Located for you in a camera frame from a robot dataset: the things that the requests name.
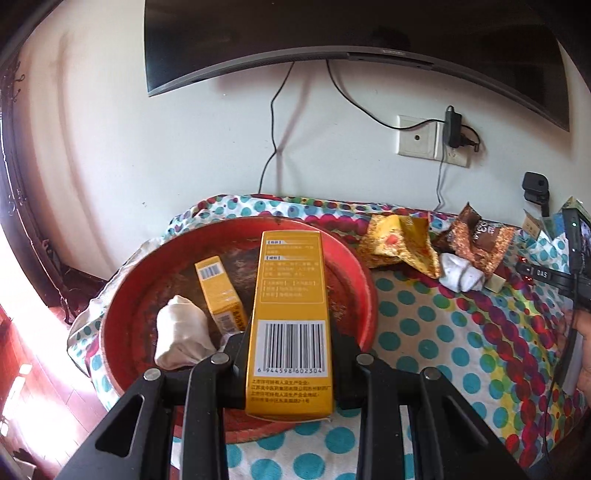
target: barcode number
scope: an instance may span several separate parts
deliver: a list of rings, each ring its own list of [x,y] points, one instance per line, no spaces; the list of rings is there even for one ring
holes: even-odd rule
[[[256,377],[327,377],[324,322],[259,320]]]
[[[238,333],[240,331],[234,324],[234,315],[232,315],[232,312],[224,312],[216,315],[215,321],[218,327],[221,327],[220,331],[225,330],[225,332],[222,332],[222,334]]]
[[[222,265],[218,262],[212,265],[208,265],[207,267],[200,268],[199,278],[201,278],[201,280],[207,280],[208,278],[215,277],[216,275],[221,275],[222,273]]]

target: wall outlet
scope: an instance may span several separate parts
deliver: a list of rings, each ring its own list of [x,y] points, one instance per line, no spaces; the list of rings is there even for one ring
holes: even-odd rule
[[[409,127],[424,121],[424,118],[398,115],[398,126]],[[429,122],[412,130],[397,132],[396,153],[405,157],[426,158],[441,161],[443,155],[443,124]],[[446,163],[468,167],[470,147],[451,148],[446,146]]]

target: wooden floor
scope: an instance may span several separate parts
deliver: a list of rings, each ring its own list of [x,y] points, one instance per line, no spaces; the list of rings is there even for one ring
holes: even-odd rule
[[[90,379],[67,356],[67,326],[55,313],[5,322],[0,330],[0,411],[15,379],[24,377],[0,441],[9,452],[28,452],[50,479],[106,413]],[[31,365],[30,373],[19,373],[22,365]]]

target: power adapter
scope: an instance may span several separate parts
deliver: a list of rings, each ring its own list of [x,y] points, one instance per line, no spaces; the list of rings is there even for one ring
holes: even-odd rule
[[[457,113],[452,105],[445,110],[445,123],[443,124],[443,143],[448,147],[458,148],[467,145],[474,147],[478,152],[480,142],[470,140],[462,133],[462,115]]]

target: red plastic tray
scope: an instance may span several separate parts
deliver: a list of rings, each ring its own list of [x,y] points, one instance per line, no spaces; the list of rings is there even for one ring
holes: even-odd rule
[[[211,223],[184,233],[145,257],[115,294],[100,329],[99,342],[107,375],[122,395],[148,368],[154,367],[156,315],[178,294],[208,316],[214,345],[220,334],[209,315],[194,264],[219,255],[247,314],[252,312],[261,235],[268,230],[312,230],[322,233],[329,309],[342,333],[354,336],[362,350],[371,348],[377,322],[376,292],[369,270],[337,236],[300,220],[248,217]],[[283,432],[291,423],[248,417],[225,410],[226,442],[248,442]],[[175,433],[180,434],[182,412]]]

